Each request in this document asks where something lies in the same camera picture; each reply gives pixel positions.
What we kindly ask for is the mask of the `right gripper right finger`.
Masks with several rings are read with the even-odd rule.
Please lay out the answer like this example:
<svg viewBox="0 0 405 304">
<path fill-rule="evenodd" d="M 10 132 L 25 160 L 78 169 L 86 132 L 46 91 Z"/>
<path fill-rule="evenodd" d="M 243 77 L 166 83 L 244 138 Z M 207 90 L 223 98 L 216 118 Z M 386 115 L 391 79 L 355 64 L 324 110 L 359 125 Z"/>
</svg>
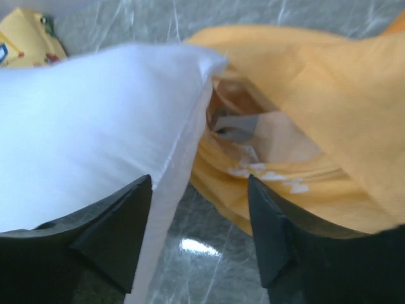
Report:
<svg viewBox="0 0 405 304">
<path fill-rule="evenodd" d="M 404 227 L 365 234 L 324 220 L 255 176 L 247 197 L 271 303 L 403 303 Z"/>
</svg>

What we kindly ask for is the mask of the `orange Mickey Mouse pillowcase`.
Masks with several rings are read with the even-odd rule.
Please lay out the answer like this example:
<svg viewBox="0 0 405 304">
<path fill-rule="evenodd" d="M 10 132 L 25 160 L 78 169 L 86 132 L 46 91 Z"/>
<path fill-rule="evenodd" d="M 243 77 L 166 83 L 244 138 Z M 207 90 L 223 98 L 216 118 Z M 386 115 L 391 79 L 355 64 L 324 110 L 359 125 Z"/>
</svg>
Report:
<svg viewBox="0 0 405 304">
<path fill-rule="evenodd" d="M 191 184 L 251 232 L 247 180 L 339 226 L 404 223 L 404 15 L 352 40 L 301 28 L 211 27 L 189 43 L 228 59 L 213 79 Z"/>
</svg>

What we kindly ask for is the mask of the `white pillow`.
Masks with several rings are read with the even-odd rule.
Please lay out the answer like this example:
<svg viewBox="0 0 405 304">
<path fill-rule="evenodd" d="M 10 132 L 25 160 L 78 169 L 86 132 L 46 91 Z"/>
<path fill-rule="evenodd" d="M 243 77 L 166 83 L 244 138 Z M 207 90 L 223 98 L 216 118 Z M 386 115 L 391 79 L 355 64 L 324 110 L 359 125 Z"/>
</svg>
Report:
<svg viewBox="0 0 405 304">
<path fill-rule="evenodd" d="M 124 44 L 1 70 L 1 234 L 96 203 L 143 175 L 152 198 L 132 291 L 144 303 L 206 128 L 223 55 Z"/>
</svg>

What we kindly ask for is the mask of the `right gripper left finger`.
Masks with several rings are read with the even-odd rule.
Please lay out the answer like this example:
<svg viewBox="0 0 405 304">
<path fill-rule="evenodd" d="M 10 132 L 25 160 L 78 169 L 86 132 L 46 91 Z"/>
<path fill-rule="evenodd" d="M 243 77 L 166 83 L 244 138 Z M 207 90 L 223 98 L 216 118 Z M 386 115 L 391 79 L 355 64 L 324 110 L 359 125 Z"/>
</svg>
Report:
<svg viewBox="0 0 405 304">
<path fill-rule="evenodd" d="M 143 175 L 112 195 L 34 229 L 1 234 L 2 303 L 73 303 L 92 287 L 132 291 L 149 215 Z"/>
</svg>

